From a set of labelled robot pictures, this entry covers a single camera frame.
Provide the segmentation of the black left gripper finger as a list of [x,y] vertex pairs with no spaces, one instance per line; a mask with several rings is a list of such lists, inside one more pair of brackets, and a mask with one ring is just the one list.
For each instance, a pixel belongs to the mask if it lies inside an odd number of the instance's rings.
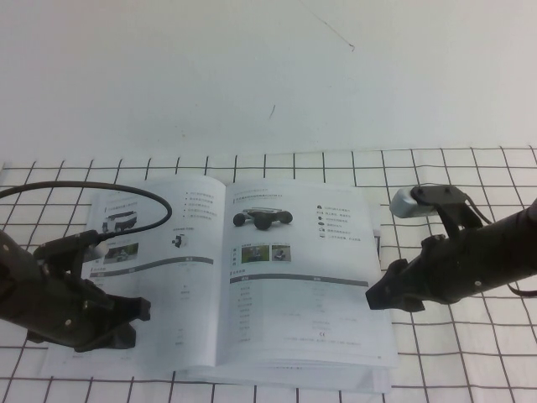
[[128,323],[105,331],[86,346],[86,351],[96,349],[130,349],[136,345],[136,330]]
[[149,321],[151,314],[150,301],[142,297],[109,296],[112,309],[107,312],[108,322]]

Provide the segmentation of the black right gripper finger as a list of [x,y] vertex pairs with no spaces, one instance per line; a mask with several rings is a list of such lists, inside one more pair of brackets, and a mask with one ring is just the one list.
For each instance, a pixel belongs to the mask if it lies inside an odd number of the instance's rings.
[[406,295],[397,285],[380,280],[365,293],[371,310],[395,309],[406,312],[420,312],[425,309],[422,300]]
[[383,277],[379,280],[379,284],[389,285],[399,279],[401,273],[406,270],[409,262],[407,259],[397,259],[388,265]]

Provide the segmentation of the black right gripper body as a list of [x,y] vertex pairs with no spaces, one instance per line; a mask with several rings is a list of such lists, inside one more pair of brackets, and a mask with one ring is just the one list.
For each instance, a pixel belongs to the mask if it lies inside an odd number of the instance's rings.
[[421,243],[420,254],[409,262],[395,284],[403,293],[423,301],[450,305],[461,300],[453,280],[456,258],[451,254],[450,239],[433,235]]

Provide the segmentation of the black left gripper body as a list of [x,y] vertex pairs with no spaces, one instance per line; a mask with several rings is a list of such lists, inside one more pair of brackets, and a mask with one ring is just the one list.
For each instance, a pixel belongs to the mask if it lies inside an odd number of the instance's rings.
[[93,282],[68,274],[54,277],[36,269],[26,274],[26,294],[30,342],[55,343],[77,352],[114,345],[114,302]]

